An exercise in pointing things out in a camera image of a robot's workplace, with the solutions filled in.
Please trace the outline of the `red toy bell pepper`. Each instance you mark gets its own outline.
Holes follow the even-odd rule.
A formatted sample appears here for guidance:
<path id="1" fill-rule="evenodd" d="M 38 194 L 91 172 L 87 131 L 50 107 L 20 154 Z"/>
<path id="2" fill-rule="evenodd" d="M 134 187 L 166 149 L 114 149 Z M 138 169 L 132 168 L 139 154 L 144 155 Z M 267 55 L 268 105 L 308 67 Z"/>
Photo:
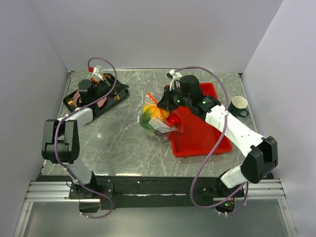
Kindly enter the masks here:
<path id="1" fill-rule="evenodd" d="M 178 127 L 182 124 L 182 120 L 181 118 L 176 115 L 176 114 L 169 114 L 169 117 L 166 119 L 168 123 L 170 123 L 171 125 Z"/>

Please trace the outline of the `small orange toy fruit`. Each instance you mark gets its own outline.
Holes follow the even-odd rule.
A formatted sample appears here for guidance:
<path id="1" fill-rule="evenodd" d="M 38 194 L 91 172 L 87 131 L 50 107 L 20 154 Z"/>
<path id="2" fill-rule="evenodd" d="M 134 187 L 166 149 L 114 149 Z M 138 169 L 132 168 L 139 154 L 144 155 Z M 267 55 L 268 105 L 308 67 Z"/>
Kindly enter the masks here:
<path id="1" fill-rule="evenodd" d="M 153 107 L 151 118 L 167 119 L 169 117 L 169 111 Z"/>

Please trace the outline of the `orange green toy mango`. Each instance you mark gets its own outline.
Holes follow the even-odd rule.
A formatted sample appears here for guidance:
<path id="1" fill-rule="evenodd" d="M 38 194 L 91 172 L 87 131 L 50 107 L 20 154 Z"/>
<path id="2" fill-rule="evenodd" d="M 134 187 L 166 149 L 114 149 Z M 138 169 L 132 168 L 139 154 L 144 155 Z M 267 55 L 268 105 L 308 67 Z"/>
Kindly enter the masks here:
<path id="1" fill-rule="evenodd" d="M 152 119 L 151 118 L 152 110 L 147 109 L 142 115 L 140 116 L 140 124 L 142 126 L 145 126 L 148 124 L 148 122 Z"/>

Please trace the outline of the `clear zip top bag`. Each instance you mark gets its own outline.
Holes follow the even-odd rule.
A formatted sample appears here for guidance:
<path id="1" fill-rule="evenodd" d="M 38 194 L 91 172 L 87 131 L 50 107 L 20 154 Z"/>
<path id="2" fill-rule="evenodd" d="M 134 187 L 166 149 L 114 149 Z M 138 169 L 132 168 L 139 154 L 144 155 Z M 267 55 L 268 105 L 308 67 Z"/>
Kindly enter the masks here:
<path id="1" fill-rule="evenodd" d="M 155 105 L 157 107 L 157 103 L 158 103 L 157 100 L 150 93 L 147 93 L 146 96 L 145 96 L 143 107 L 146 104 Z M 182 133 L 184 131 L 184 129 L 183 129 L 183 120 L 174 111 L 169 112 L 169 114 L 170 113 L 176 114 L 176 115 L 178 115 L 181 118 L 182 124 L 180 126 L 178 126 L 178 127 L 175 127 L 175 126 L 171 125 L 170 123 L 167 122 L 166 119 L 159 119 L 159 118 L 152 118 L 148 122 L 147 125 L 142 126 L 140 124 L 140 116 L 142 115 L 142 113 L 143 113 L 143 108 L 138 114 L 138 123 L 141 126 L 143 132 L 148 137 L 156 138 L 159 141 L 164 142 L 164 141 L 168 141 L 170 139 L 171 134 L 173 132 L 180 132 L 180 133 Z"/>

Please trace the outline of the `yellow toy mango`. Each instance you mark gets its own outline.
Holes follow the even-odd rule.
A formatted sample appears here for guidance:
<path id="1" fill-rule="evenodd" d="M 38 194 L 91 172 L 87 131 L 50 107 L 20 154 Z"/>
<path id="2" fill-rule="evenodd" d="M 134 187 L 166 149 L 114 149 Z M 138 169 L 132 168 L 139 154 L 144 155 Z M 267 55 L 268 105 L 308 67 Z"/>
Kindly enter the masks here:
<path id="1" fill-rule="evenodd" d="M 145 112 L 147 109 L 155 110 L 155 109 L 156 109 L 156 106 L 155 106 L 155 105 L 146 104 L 146 105 L 143 107 L 143 112 Z"/>

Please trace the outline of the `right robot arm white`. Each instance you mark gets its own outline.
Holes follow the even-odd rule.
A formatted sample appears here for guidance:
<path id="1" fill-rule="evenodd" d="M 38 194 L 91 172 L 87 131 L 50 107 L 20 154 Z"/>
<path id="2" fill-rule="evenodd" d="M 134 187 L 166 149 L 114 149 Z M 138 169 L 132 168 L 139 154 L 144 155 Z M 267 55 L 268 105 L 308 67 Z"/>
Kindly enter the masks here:
<path id="1" fill-rule="evenodd" d="M 244 155 L 241 165 L 222 174 L 216 184 L 216 191 L 227 197 L 235 186 L 245 182 L 259 183 L 278 165 L 277 141 L 272 136 L 265 138 L 251 130 L 226 111 L 216 98 L 204 95 L 199 80 L 193 75 L 182 76 L 179 73 L 167 73 L 171 80 L 165 86 L 158 108 L 174 111 L 186 107 L 205 123 L 213 126 L 233 142 Z"/>

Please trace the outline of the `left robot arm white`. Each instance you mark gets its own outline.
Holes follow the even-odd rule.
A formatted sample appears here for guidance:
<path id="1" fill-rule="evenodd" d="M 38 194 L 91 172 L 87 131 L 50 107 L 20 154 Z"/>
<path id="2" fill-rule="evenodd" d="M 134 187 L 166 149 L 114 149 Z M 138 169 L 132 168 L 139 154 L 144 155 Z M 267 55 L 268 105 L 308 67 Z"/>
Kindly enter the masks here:
<path id="1" fill-rule="evenodd" d="M 117 79 L 103 77 L 99 81 L 85 79 L 79 82 L 77 91 L 70 95 L 70 114 L 44 123 L 41 154 L 45 160 L 61 165 L 81 186 L 86 198 L 98 193 L 94 173 L 79 158 L 79 130 L 102 115 L 117 101 Z"/>

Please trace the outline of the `pink dotted plate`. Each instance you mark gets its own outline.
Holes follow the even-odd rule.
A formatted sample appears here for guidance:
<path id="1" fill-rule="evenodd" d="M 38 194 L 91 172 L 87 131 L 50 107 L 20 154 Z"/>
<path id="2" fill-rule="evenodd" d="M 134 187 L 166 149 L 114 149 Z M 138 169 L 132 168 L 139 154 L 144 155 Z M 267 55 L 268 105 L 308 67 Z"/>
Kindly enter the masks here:
<path id="1" fill-rule="evenodd" d="M 104 99 L 100 100 L 97 102 L 97 105 L 99 108 L 101 108 L 107 101 L 107 97 L 105 97 Z M 76 91 L 76 93 L 74 94 L 74 97 L 73 97 L 73 105 L 75 108 L 78 108 L 81 104 L 81 97 L 80 97 L 80 94 L 79 94 L 79 90 Z"/>

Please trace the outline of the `black serving tray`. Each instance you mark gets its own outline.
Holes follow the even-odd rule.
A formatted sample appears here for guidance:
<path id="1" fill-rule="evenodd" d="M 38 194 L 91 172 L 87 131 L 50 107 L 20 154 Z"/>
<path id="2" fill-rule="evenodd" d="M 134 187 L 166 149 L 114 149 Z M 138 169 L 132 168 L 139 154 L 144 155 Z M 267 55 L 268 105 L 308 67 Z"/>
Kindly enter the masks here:
<path id="1" fill-rule="evenodd" d="M 118 104 L 120 101 L 126 99 L 128 96 L 129 96 L 129 86 L 127 84 L 123 84 L 121 83 L 119 80 L 116 80 L 116 78 L 110 74 L 110 73 L 104 73 L 102 74 L 104 76 L 103 80 L 113 89 L 113 91 L 111 91 L 110 94 L 108 94 L 107 96 L 107 101 L 106 103 L 101 107 L 99 108 L 97 103 L 93 104 L 90 106 L 90 108 L 92 109 L 92 113 L 93 113 L 93 117 L 94 118 L 97 118 L 99 116 L 101 116 L 102 114 L 104 114 L 107 110 L 109 110 L 110 108 L 112 108 L 113 106 L 115 106 L 116 104 Z M 73 91 L 72 93 L 66 95 L 64 98 L 63 98 L 63 104 L 66 106 L 66 108 L 70 111 L 70 112 L 73 112 L 75 109 L 74 106 L 69 106 L 66 102 L 66 97 L 70 97 L 72 98 L 73 100 L 73 97 L 74 97 L 74 94 L 76 93 L 76 91 L 78 90 L 76 89 L 75 91 Z M 120 96 L 120 100 L 117 101 L 114 99 L 114 93 L 117 92 Z"/>

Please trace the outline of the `red plastic bin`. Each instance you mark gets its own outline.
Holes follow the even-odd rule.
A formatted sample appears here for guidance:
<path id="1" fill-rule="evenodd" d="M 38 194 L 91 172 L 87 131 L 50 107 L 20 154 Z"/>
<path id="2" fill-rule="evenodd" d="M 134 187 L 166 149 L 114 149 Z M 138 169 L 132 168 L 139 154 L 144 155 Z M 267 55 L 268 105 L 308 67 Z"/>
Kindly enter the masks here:
<path id="1" fill-rule="evenodd" d="M 210 102 L 217 100 L 216 91 L 212 83 L 200 83 L 200 87 L 204 96 L 210 99 Z M 182 118 L 184 129 L 182 133 L 173 132 L 170 137 L 172 152 L 175 157 L 188 158 L 208 155 L 220 138 L 221 132 L 192 114 L 186 107 L 179 106 L 174 112 Z M 232 151 L 232 144 L 224 136 L 215 149 L 214 154 L 218 155 L 230 151 Z"/>

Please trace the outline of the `dark green mug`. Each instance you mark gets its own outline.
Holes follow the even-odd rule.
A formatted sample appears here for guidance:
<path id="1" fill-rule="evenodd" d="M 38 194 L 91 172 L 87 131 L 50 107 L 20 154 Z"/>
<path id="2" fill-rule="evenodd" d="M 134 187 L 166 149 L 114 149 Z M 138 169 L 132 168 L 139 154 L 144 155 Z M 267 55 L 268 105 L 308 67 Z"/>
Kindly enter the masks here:
<path id="1" fill-rule="evenodd" d="M 228 111 L 234 117 L 246 118 L 249 116 L 248 101 L 242 96 L 235 96 L 229 104 Z"/>

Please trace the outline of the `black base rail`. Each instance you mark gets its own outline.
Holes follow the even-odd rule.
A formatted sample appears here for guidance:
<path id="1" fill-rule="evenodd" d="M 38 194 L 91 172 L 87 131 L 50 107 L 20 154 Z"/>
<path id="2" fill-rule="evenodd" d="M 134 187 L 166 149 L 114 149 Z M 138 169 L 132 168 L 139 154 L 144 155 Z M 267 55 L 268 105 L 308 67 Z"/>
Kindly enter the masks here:
<path id="1" fill-rule="evenodd" d="M 244 190 L 227 188 L 216 177 L 142 177 L 142 176 L 99 176 L 92 178 L 91 193 L 80 185 L 68 182 L 69 198 L 80 200 L 80 210 L 96 212 L 97 208 L 134 207 L 179 207 L 192 206 L 190 189 L 197 204 L 209 206 L 217 198 L 232 195 L 244 197 Z"/>

